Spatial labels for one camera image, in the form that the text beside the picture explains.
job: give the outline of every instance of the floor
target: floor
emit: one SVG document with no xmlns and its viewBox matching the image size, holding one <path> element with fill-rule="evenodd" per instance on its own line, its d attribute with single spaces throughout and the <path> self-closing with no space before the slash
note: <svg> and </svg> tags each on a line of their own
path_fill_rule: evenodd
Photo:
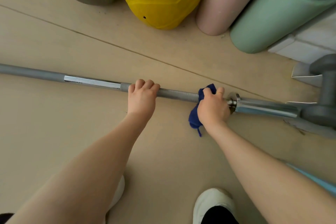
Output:
<svg viewBox="0 0 336 224">
<path fill-rule="evenodd" d="M 314 101 L 318 89 L 290 79 L 295 61 L 238 51 L 229 34 L 207 36 L 194 14 L 171 31 L 142 24 L 124 0 L 109 7 L 75 0 L 0 0 L 0 63 L 119 82 L 153 79 L 197 92 L 274 101 Z M 15 212 L 51 175 L 126 115 L 126 94 L 0 75 L 0 212 Z M 197 196 L 225 188 L 240 223 L 265 223 L 203 131 L 187 122 L 193 103 L 158 99 L 125 171 L 126 189 L 109 223 L 191 223 Z M 256 146 L 336 183 L 336 141 L 282 120 L 233 115 L 230 127 Z"/>
</svg>

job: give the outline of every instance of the blue cloth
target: blue cloth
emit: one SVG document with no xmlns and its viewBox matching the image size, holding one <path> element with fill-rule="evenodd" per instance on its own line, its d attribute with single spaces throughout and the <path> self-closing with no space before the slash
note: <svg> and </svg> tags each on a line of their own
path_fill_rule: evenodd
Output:
<svg viewBox="0 0 336 224">
<path fill-rule="evenodd" d="M 216 87 L 214 86 L 214 84 L 210 84 L 208 86 L 206 86 L 206 88 L 210 88 L 212 94 L 216 94 Z M 203 124 L 200 122 L 200 120 L 198 119 L 198 115 L 197 115 L 197 107 L 200 104 L 200 101 L 202 99 L 204 99 L 204 93 L 203 93 L 204 89 L 199 89 L 198 91 L 198 103 L 195 106 L 195 108 L 193 110 L 191 110 L 190 115 L 189 115 L 189 123 L 190 126 L 192 128 L 197 129 L 199 136 L 201 137 L 202 134 L 200 132 L 200 126 L 202 126 Z"/>
</svg>

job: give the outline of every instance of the white sneaker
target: white sneaker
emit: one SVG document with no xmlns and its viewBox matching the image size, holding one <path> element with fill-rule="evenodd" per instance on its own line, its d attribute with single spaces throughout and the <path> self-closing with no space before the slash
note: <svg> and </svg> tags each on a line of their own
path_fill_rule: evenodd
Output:
<svg viewBox="0 0 336 224">
<path fill-rule="evenodd" d="M 117 190 L 114 193 L 112 202 L 111 202 L 110 206 L 108 207 L 109 209 L 111 209 L 119 201 L 119 199 L 121 198 L 121 196 L 124 193 L 124 189 L 125 189 L 125 178 L 124 178 L 124 176 L 122 176 L 120 181 L 119 181 Z M 102 224 L 106 224 L 106 217 L 104 218 L 104 221 L 102 222 Z"/>
<path fill-rule="evenodd" d="M 235 203 L 230 194 L 225 190 L 212 188 L 203 192 L 196 200 L 192 223 L 201 224 L 205 213 L 214 206 L 223 206 L 236 216 Z"/>
</svg>

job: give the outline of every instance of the finger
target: finger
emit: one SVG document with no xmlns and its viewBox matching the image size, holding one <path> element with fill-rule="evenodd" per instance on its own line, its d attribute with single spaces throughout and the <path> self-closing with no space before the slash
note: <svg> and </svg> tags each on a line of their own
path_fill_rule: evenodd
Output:
<svg viewBox="0 0 336 224">
<path fill-rule="evenodd" d="M 204 93 L 204 97 L 208 97 L 208 96 L 212 95 L 211 89 L 209 89 L 209 88 L 204 88 L 203 93 Z"/>
<path fill-rule="evenodd" d="M 216 96 L 223 98 L 224 92 L 225 92 L 225 89 L 223 87 L 219 87 L 216 91 Z"/>
<path fill-rule="evenodd" d="M 135 82 L 135 89 L 136 90 L 141 89 L 144 84 L 145 84 L 144 80 L 142 80 L 142 79 L 137 80 Z"/>
<path fill-rule="evenodd" d="M 130 86 L 128 86 L 128 94 L 131 94 L 133 93 L 135 90 L 135 84 L 131 84 Z"/>
<path fill-rule="evenodd" d="M 160 89 L 160 84 L 154 84 L 150 89 L 152 90 L 152 91 L 154 91 L 155 93 L 157 93 L 158 91 L 159 91 L 159 89 Z"/>
<path fill-rule="evenodd" d="M 147 82 L 145 82 L 143 87 L 145 89 L 150 89 L 153 85 L 154 85 L 154 82 L 152 80 L 148 80 Z"/>
</svg>

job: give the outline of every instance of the hand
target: hand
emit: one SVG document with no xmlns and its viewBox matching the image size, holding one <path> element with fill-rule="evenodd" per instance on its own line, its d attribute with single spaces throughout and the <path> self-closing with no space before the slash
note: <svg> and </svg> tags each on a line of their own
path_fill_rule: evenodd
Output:
<svg viewBox="0 0 336 224">
<path fill-rule="evenodd" d="M 230 116 L 230 109 L 225 99 L 223 99 L 224 88 L 217 89 L 216 94 L 212 94 L 209 88 L 203 90 L 204 99 L 200 101 L 197 108 L 199 121 L 208 129 L 212 125 L 222 124 Z"/>
<path fill-rule="evenodd" d="M 145 82 L 137 80 L 135 84 L 128 87 L 128 112 L 136 114 L 149 120 L 155 110 L 156 93 L 160 89 L 159 84 L 154 84 L 152 80 Z"/>
</svg>

